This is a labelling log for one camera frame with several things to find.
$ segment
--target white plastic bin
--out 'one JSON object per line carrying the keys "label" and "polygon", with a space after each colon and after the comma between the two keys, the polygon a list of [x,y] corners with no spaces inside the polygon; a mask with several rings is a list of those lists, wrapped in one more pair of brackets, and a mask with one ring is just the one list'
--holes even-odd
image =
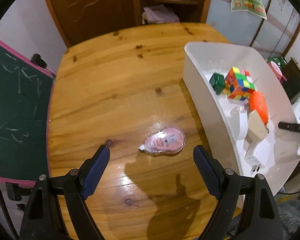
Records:
{"label": "white plastic bin", "polygon": [[[290,101],[263,57],[247,46],[190,42],[185,46],[185,65],[183,80],[197,109],[204,131],[207,135],[212,155],[224,168],[232,168],[238,174],[254,177],[262,173],[266,177],[272,193],[275,195],[286,182],[300,156],[300,134],[278,129],[278,122],[297,122]],[[243,150],[238,152],[234,136],[227,118],[236,106],[244,102],[216,95],[209,80],[214,72],[227,75],[232,66],[250,72],[257,91],[266,99],[269,112],[269,134],[263,140],[269,151],[264,168],[252,172],[244,157],[250,147],[245,140]]]}

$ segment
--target stack of paper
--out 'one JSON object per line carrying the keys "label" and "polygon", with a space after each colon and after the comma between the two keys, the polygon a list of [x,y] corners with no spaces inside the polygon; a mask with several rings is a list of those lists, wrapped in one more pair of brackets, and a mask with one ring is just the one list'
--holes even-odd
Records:
{"label": "stack of paper", "polygon": [[179,17],[171,9],[167,9],[163,4],[151,7],[144,7],[146,19],[150,23],[177,23]]}

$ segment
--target orange object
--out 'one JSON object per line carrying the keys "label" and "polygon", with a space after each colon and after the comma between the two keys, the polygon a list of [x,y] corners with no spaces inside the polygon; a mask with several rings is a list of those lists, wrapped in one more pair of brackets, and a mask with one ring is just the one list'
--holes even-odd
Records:
{"label": "orange object", "polygon": [[249,98],[250,110],[256,110],[265,125],[269,121],[268,108],[263,94],[259,91],[254,91]]}
{"label": "orange object", "polygon": [[235,96],[244,96],[246,92],[244,91],[233,91],[229,96],[228,98],[231,98],[233,99]]}

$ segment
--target pink correction tape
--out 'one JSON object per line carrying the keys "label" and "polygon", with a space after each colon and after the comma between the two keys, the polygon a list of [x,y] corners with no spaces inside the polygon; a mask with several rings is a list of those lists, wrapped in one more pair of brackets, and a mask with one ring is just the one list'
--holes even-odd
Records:
{"label": "pink correction tape", "polygon": [[183,149],[185,142],[185,135],[179,128],[166,127],[150,134],[138,148],[152,157],[174,156]]}

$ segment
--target green chalkboard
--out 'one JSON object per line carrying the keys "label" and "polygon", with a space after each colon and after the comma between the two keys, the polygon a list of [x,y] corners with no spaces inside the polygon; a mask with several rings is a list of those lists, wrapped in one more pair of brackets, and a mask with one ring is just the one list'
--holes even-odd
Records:
{"label": "green chalkboard", "polygon": [[48,174],[46,129],[53,79],[0,46],[0,177]]}

